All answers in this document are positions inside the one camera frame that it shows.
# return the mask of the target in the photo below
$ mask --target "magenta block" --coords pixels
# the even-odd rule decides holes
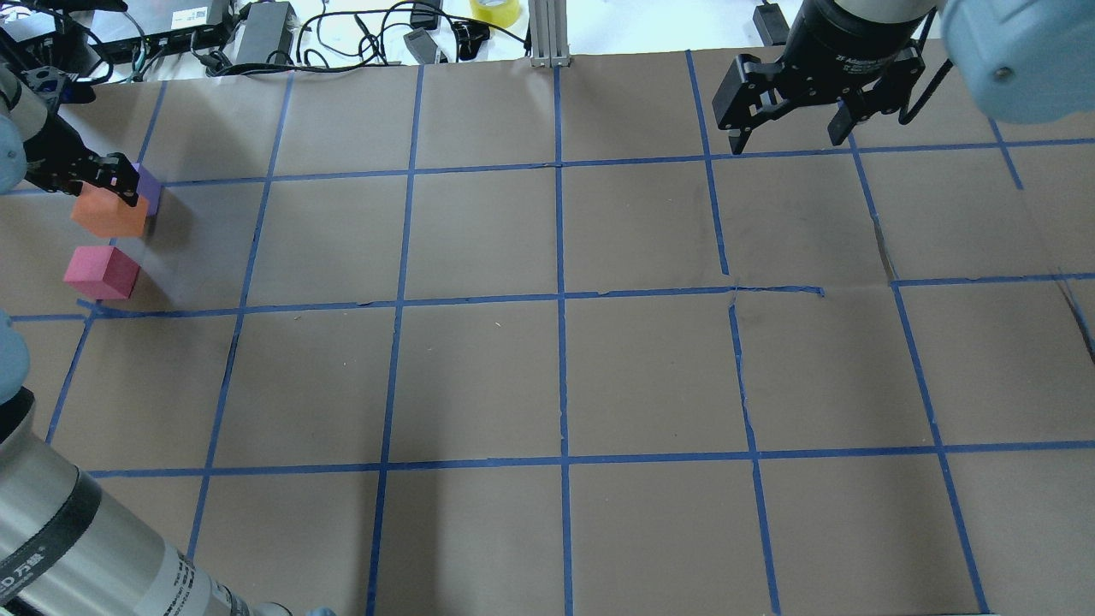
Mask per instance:
[[[113,245],[81,245],[65,281],[91,299],[129,299],[140,265]]]
[[[140,179],[137,181],[137,194],[148,199],[148,214],[155,216],[155,212],[160,210],[160,193],[163,185],[140,163],[134,163],[134,168],[140,175]]]

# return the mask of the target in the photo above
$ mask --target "yellow tape roll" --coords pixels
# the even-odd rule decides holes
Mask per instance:
[[[471,0],[472,16],[498,27],[509,27],[521,15],[517,0]]]

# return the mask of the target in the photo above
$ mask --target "cube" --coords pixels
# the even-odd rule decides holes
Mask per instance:
[[[155,216],[160,210],[160,191],[163,185],[139,162],[134,163],[134,168],[140,175],[140,179],[137,181],[137,194],[148,199],[148,214]]]
[[[91,299],[129,299],[140,265],[113,245],[81,245],[72,253],[65,282]]]
[[[87,182],[72,206],[72,219],[100,237],[139,237],[145,232],[149,200],[139,196],[130,207],[122,198]]]

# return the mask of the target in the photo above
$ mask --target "orange block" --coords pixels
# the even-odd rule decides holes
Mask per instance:
[[[139,237],[147,216],[147,198],[129,207],[118,195],[87,182],[72,207],[72,219],[100,237]]]

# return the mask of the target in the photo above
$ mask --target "white label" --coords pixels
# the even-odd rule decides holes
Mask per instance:
[[[163,561],[160,563],[160,571],[145,591],[140,603],[134,607],[134,614],[204,616],[212,598],[212,584],[208,573],[194,567],[178,550],[168,542],[163,542]]]
[[[181,27],[193,27],[195,25],[206,25],[209,19],[209,9],[199,7],[197,9],[183,9],[171,13],[171,30]]]

